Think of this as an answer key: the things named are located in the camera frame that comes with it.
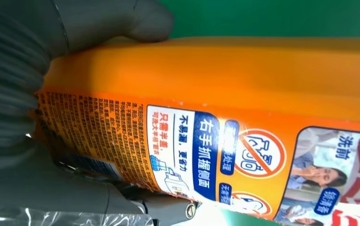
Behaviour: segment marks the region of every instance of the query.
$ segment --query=orange label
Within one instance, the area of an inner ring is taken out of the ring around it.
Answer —
[[[358,122],[54,88],[37,98],[52,151],[141,187],[284,223],[326,223],[353,199]]]

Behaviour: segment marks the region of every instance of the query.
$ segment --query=detergent bottle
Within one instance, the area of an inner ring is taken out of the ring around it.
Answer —
[[[55,60],[36,96],[58,161],[285,224],[360,204],[360,39],[106,44]]]

